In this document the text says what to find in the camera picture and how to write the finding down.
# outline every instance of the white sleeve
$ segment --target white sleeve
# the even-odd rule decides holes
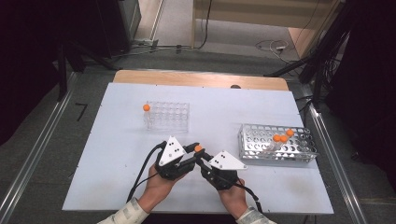
[[[245,213],[236,220],[238,224],[276,224],[275,222],[265,217],[262,213],[257,211],[254,207],[249,207]]]
[[[140,224],[148,215],[137,203],[136,198],[132,198],[116,214],[111,215],[98,224]]]

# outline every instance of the hand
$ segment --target hand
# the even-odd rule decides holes
[[[242,185],[245,185],[245,181],[243,179],[239,180]],[[232,186],[230,189],[219,190],[219,196],[224,207],[236,220],[239,219],[248,209],[244,189]]]
[[[155,174],[157,174],[157,171],[155,170],[153,164],[148,170],[148,176]],[[142,207],[146,213],[150,213],[158,203],[168,196],[176,182],[184,176],[185,175],[177,178],[176,180],[163,179],[160,175],[155,175],[154,177],[150,178],[146,185],[145,192],[143,193],[142,197],[137,200],[140,207]]]

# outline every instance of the metal frame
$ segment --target metal frame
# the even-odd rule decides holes
[[[309,85],[303,85],[303,93],[305,96],[312,95]],[[344,200],[346,202],[346,207],[349,210],[349,214],[355,224],[368,223],[362,209],[359,199],[355,194],[349,178],[347,177],[347,172],[344,169],[343,164],[338,158],[337,152],[332,144],[332,139],[327,132],[326,125],[324,123],[321,114],[317,113],[317,110],[313,105],[309,106],[309,111],[311,113],[312,119],[318,130],[320,140],[323,143],[324,150],[329,158],[330,165],[332,167],[332,172],[335,175],[335,179],[338,182],[339,188],[343,194]]]
[[[38,136],[35,145],[29,153],[29,156],[8,188],[6,197],[2,201],[0,207],[0,224],[8,223],[9,219],[11,218],[11,215],[30,180],[30,177],[35,171],[35,168],[46,149],[47,143],[49,142],[52,133],[55,130],[58,121],[69,102],[78,78],[79,75],[77,73],[73,72],[71,74],[68,80],[68,86],[70,87],[69,91],[66,93],[62,101],[55,105],[46,125],[44,126],[44,129],[41,131],[41,134]]]
[[[162,0],[160,3],[160,7],[158,8],[157,16],[155,17],[154,24],[151,29],[151,33],[149,36],[150,40],[153,40],[155,38],[155,34],[157,33],[158,22],[160,21],[161,15],[163,14],[163,6],[164,5],[165,5],[165,0]]]

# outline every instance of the black curtain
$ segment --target black curtain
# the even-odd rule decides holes
[[[344,58],[332,79],[327,106],[356,138],[352,145],[383,169],[396,189],[396,5],[359,1]]]
[[[42,12],[35,1],[0,2],[0,145],[59,80],[52,21]]]

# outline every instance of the white table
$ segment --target white table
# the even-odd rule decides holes
[[[200,142],[211,155],[227,150],[237,157],[237,131],[242,123],[303,127],[289,91],[110,83],[63,210],[118,210],[125,204],[149,151],[170,135],[145,130],[142,105],[151,100],[190,103],[190,131],[175,137],[182,145]],[[196,166],[178,182],[154,212],[226,213],[199,169]],[[238,175],[259,196],[264,212],[333,213],[315,161],[300,167],[249,165]],[[247,200],[254,204],[248,195]]]

